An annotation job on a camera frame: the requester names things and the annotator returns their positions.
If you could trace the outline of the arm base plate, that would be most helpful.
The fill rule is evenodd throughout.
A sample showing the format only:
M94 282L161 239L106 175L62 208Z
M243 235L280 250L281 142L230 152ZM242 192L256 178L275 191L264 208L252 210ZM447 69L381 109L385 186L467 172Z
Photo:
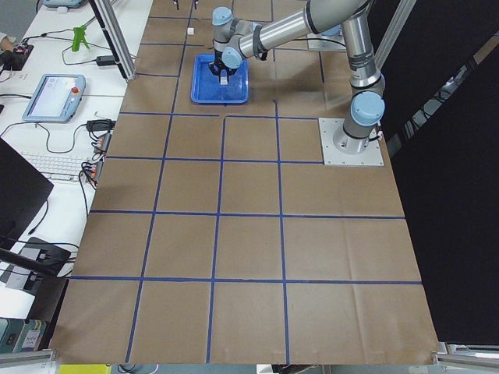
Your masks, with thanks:
M343 118L318 118L323 162L327 167L383 167L379 132L371 129L365 139L344 132Z

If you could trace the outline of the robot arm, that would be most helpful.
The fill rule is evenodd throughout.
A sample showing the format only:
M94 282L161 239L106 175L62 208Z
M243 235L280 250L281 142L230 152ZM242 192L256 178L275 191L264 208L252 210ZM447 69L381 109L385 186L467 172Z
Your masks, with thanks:
M335 147L357 155L370 143L370 134L384 115L384 77L375 62L367 22L367 1L308 1L302 9L272 23L261 25L234 17L221 6L213 10L216 77L230 77L248 58L265 60L269 50L307 34L324 34L339 26L351 71L352 100L349 115L333 135Z

